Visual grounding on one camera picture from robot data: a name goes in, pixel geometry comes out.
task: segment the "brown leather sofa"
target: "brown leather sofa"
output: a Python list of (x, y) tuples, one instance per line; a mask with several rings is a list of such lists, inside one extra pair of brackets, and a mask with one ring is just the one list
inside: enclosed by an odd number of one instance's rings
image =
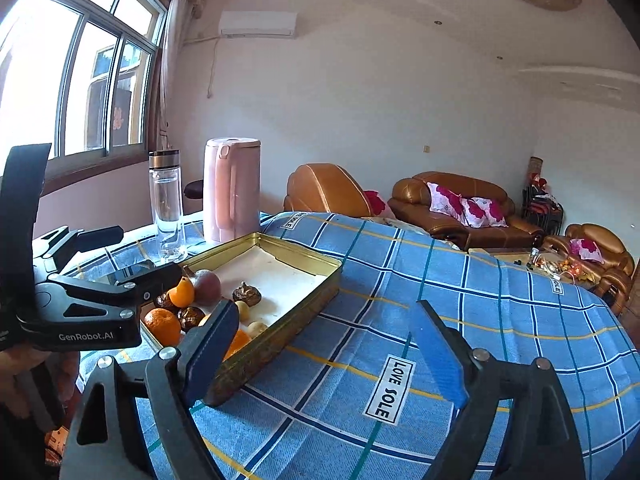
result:
[[(586, 238), (596, 242), (604, 263), (581, 260), (571, 254), (570, 242), (573, 238)], [(565, 229), (564, 236), (546, 237), (542, 247), (559, 253), (569, 261), (580, 262), (581, 266), (600, 280), (593, 289), (594, 294), (602, 298), (606, 292), (610, 292), (614, 297), (611, 310), (616, 315), (622, 311), (631, 292), (635, 265), (633, 257), (620, 238), (601, 225), (571, 224)]]
[(335, 164), (299, 166), (289, 176), (283, 208), (354, 218), (374, 216), (362, 188), (344, 168)]
[[(508, 227), (463, 226), (450, 216), (429, 211), (428, 182), (447, 187), (464, 198), (479, 196), (497, 200)], [(396, 183), (389, 206), (398, 219), (417, 225), (439, 240), (451, 240), (463, 250), (470, 248), (529, 248), (542, 243), (544, 231), (514, 215), (515, 206), (501, 187), (469, 176), (427, 171)]]

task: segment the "kettle handle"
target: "kettle handle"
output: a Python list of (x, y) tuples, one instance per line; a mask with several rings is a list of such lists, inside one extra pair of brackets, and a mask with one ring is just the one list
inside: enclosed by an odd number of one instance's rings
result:
[(231, 213), (231, 171), (235, 151), (233, 144), (220, 144), (216, 153), (216, 225), (219, 229), (233, 229)]

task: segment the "wooden coffee table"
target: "wooden coffee table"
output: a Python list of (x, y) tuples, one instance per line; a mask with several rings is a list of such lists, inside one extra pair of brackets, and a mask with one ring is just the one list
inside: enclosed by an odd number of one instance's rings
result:
[[(531, 249), (521, 248), (521, 249), (505, 249), (505, 248), (497, 248), (497, 249), (469, 249), (470, 253), (482, 253), (482, 254), (490, 254), (497, 260), (502, 262), (506, 262), (508, 264), (512, 264), (513, 262), (520, 260), (522, 262), (522, 268), (527, 269), (526, 265), (529, 261), (529, 255), (531, 254)], [(543, 258), (548, 262), (559, 263), (564, 260), (560, 254), (555, 253), (553, 251), (545, 251), (540, 250), (540, 254), (542, 254)], [(546, 272), (546, 270), (540, 269), (539, 267), (533, 267), (532, 269), (527, 269), (529, 272), (533, 272), (535, 274), (540, 274), (541, 276), (546, 276), (551, 278), (551, 274)], [(560, 276), (560, 281), (563, 283), (574, 283), (574, 280), (571, 279), (567, 274), (562, 274)], [(575, 280), (575, 285), (581, 286), (582, 288), (590, 289), (595, 283), (590, 282), (589, 280)]]

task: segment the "white curtain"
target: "white curtain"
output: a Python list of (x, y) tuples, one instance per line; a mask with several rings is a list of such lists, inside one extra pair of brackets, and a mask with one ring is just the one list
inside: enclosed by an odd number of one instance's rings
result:
[(169, 123), (167, 121), (167, 106), (171, 98), (175, 68), (178, 54), (189, 28), (191, 17), (202, 15), (204, 0), (171, 0), (164, 29), (162, 43), (162, 60), (160, 65), (160, 121), (158, 149), (169, 147)]

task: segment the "window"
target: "window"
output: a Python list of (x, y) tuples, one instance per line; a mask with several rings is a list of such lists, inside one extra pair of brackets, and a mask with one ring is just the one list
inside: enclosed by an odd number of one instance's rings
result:
[(146, 155), (166, 9), (158, 0), (31, 0), (20, 9), (0, 50), (0, 174), (17, 144), (52, 143), (48, 178)]

